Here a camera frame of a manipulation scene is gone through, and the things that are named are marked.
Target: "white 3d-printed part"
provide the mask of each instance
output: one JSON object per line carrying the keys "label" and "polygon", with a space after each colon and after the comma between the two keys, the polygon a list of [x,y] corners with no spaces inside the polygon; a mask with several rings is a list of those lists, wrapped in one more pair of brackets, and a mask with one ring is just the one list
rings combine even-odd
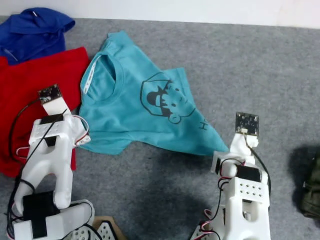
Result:
{"label": "white 3d-printed part", "polygon": [[103,222],[97,234],[87,226],[82,226],[72,232],[65,238],[65,240],[117,240],[117,237],[114,236],[111,224],[108,221]]}

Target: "wire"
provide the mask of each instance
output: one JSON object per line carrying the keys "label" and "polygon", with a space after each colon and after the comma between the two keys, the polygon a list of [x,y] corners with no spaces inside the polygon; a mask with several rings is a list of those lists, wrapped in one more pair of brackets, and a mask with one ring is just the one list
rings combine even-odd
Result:
{"label": "wire", "polygon": [[240,161],[239,159],[236,159],[236,158],[226,158],[226,159],[222,160],[222,162],[220,163],[220,170],[219,170],[221,177],[223,177],[223,175],[222,175],[222,165],[224,164],[225,161],[230,161],[230,160],[237,161],[241,165],[245,163],[245,162],[242,162],[242,161]]}
{"label": "wire", "polygon": [[[229,177],[221,177],[219,180],[229,180],[230,178]],[[218,201],[218,205],[217,205],[217,208],[216,208],[216,211],[215,211],[215,214],[214,214],[214,216],[212,217],[212,218],[209,218],[209,220],[207,220],[207,221],[204,221],[201,225],[200,225],[200,231],[203,233],[202,235],[200,235],[200,236],[198,236],[198,237],[196,237],[196,238],[194,238],[193,240],[200,240],[200,239],[202,239],[205,235],[208,235],[208,234],[216,234],[217,236],[218,236],[218,238],[219,238],[219,240],[221,240],[221,238],[220,238],[220,236],[219,236],[219,234],[216,232],[216,231],[214,231],[214,230],[206,230],[205,229],[205,226],[206,225],[208,225],[209,223],[211,223],[216,217],[217,217],[217,215],[218,215],[218,212],[219,212],[219,208],[220,208],[220,203],[221,203],[221,197],[222,197],[222,192],[223,192],[223,186],[225,185],[225,184],[228,184],[229,183],[229,181],[225,181],[225,182],[223,182],[222,184],[221,184],[221,186],[219,187],[219,201]]]}
{"label": "wire", "polygon": [[13,119],[13,122],[11,124],[11,127],[10,127],[10,132],[9,132],[9,142],[8,142],[8,151],[9,151],[9,155],[10,155],[10,158],[12,158],[12,160],[14,160],[15,162],[19,163],[20,165],[23,166],[23,162],[19,161],[18,159],[16,159],[13,155],[13,152],[12,152],[12,142],[13,142],[13,134],[14,134],[14,129],[15,129],[15,126],[17,124],[17,121],[18,121],[18,118],[21,116],[21,114],[28,108],[30,107],[31,105],[35,104],[36,102],[38,102],[40,100],[40,98],[37,98],[36,100],[33,100],[31,102],[29,102],[24,108],[22,108],[18,114],[15,116],[15,118]]}
{"label": "wire", "polygon": [[74,117],[74,118],[81,119],[81,120],[84,121],[85,124],[86,124],[86,130],[85,130],[84,134],[83,134],[78,140],[75,141],[75,145],[77,145],[78,142],[80,142],[82,139],[84,139],[84,138],[87,136],[87,134],[88,134],[88,132],[89,132],[89,123],[88,123],[82,116],[73,115],[73,117]]}
{"label": "wire", "polygon": [[205,215],[208,219],[210,219],[211,216],[212,216],[211,210],[205,209],[205,210],[204,210],[204,215]]}
{"label": "wire", "polygon": [[15,155],[18,157],[18,158],[22,158],[22,159],[27,159],[25,156],[19,156],[19,151],[21,149],[29,149],[30,146],[22,146],[22,147],[19,147],[15,150]]}
{"label": "wire", "polygon": [[35,193],[36,188],[30,182],[28,182],[28,181],[26,181],[24,179],[20,179],[20,182],[24,183],[24,184],[27,184],[31,188],[32,192]]}
{"label": "wire", "polygon": [[203,234],[197,236],[196,238],[194,238],[193,240],[200,240],[200,239],[202,239],[203,237],[205,237],[208,234],[216,234],[218,239],[221,240],[219,234],[216,231],[212,231],[211,233],[203,233]]}
{"label": "wire", "polygon": [[252,149],[251,146],[249,146],[248,142],[247,142],[247,135],[244,134],[244,140],[245,140],[245,144],[247,146],[248,149],[250,149],[251,153],[256,157],[256,159],[258,159],[259,163],[261,164],[261,166],[263,167],[263,170],[266,172],[266,174],[268,175],[268,189],[269,189],[269,198],[271,199],[271,179],[270,179],[270,174],[269,171],[266,167],[266,165],[264,164],[264,162],[261,160],[261,158],[258,156],[258,154]]}
{"label": "wire", "polygon": [[91,231],[94,232],[94,234],[99,238],[99,240],[103,240],[102,237],[100,236],[100,234],[97,232],[97,230],[95,230],[91,225],[85,223],[83,224],[83,226],[89,228]]}
{"label": "wire", "polygon": [[227,176],[220,177],[219,180],[218,180],[218,188],[219,189],[221,188],[221,185],[222,185],[222,184],[220,185],[220,182],[224,181],[224,180],[228,180],[228,182],[229,182],[229,180],[231,180],[231,177],[227,177]]}
{"label": "wire", "polygon": [[[31,104],[33,103],[36,103],[39,99],[37,100],[34,100],[32,101],[30,104],[28,104],[27,106],[25,106],[19,113],[18,115],[21,115],[21,113],[26,109],[28,108]],[[21,176],[22,176],[22,171],[24,169],[24,167],[26,166],[27,162],[30,160],[30,158],[32,157],[32,155],[34,154],[34,152],[37,150],[37,148],[39,147],[40,143],[43,141],[43,139],[45,139],[46,135],[48,134],[48,132],[50,131],[50,129],[53,127],[53,125],[59,120],[60,114],[56,117],[56,119],[51,123],[51,125],[49,126],[49,128],[47,129],[47,131],[44,133],[44,135],[42,136],[42,138],[40,139],[40,141],[38,142],[38,144],[35,146],[35,148],[33,149],[33,151],[31,152],[31,154],[29,155],[29,157],[26,159],[25,161],[25,164],[23,165],[23,167],[20,169],[20,172],[18,174],[18,176],[15,178],[15,183],[14,183],[14,187],[13,187],[13,190],[12,190],[12,193],[10,195],[10,199],[9,199],[9,202],[8,202],[8,205],[7,205],[7,215],[6,215],[6,220],[7,220],[7,225],[6,225],[6,232],[7,232],[7,235],[9,238],[11,239],[15,239],[15,231],[14,231],[14,227],[13,227],[13,218],[12,218],[12,215],[13,215],[13,211],[12,211],[12,206],[15,202],[15,195],[16,195],[16,192],[18,190],[18,187],[19,187],[19,184],[21,182],[27,184],[33,191],[35,191],[35,187],[28,181],[24,180],[24,179],[21,179]],[[13,156],[12,154],[12,134],[13,134],[13,130],[14,130],[14,126],[17,122],[17,116],[15,117],[13,123],[12,123],[12,126],[11,126],[11,129],[10,129],[10,134],[9,134],[9,152],[10,152],[10,155]]]}

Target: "red shirt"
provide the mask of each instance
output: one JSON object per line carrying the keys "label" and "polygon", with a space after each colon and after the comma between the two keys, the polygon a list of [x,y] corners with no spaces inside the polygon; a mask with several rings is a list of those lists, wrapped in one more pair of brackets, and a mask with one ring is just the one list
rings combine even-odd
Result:
{"label": "red shirt", "polygon": [[[70,108],[81,103],[80,81],[89,65],[84,47],[63,51],[51,56],[29,60],[18,65],[8,65],[0,57],[0,172],[9,177],[18,175],[21,165],[9,155],[9,132],[14,118],[28,103],[37,99],[38,91],[58,84],[63,99]],[[33,122],[46,116],[40,101],[28,107],[18,118],[12,135],[12,152],[28,146]],[[15,157],[22,163],[24,158]],[[72,153],[71,168],[74,170],[75,151]]]}

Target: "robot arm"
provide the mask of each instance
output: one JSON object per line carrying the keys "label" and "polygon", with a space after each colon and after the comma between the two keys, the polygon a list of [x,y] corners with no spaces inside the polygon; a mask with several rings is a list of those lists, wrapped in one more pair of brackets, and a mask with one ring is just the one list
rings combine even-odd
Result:
{"label": "robot arm", "polygon": [[256,166],[252,147],[258,146],[258,116],[236,114],[230,152],[214,152],[211,171],[219,176],[224,204],[208,210],[209,220],[197,226],[191,240],[270,240],[269,176]]}
{"label": "robot arm", "polygon": [[[72,115],[57,85],[39,92],[48,116],[33,123],[29,153],[14,195],[23,221],[14,223],[16,240],[62,239],[83,224],[92,224],[95,211],[87,201],[71,202],[72,150],[90,141],[80,116]],[[48,174],[56,176],[54,191],[34,194]]]}

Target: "white cable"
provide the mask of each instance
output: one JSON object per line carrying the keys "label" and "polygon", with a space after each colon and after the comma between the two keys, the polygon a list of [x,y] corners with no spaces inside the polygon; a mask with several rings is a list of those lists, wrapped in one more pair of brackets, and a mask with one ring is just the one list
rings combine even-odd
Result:
{"label": "white cable", "polygon": [[19,156],[19,151],[21,150],[21,149],[29,149],[30,148],[30,146],[22,146],[22,147],[19,147],[19,148],[17,148],[16,150],[15,150],[15,155],[17,155],[19,158],[22,158],[22,159],[27,159],[25,156]]}
{"label": "white cable", "polygon": [[82,117],[82,116],[79,116],[79,115],[72,115],[74,118],[78,118],[78,119],[81,119],[82,121],[84,121],[85,125],[86,125],[86,131],[85,133],[79,137],[76,141],[75,141],[75,145],[77,145],[77,143],[82,140],[89,132],[89,123]]}

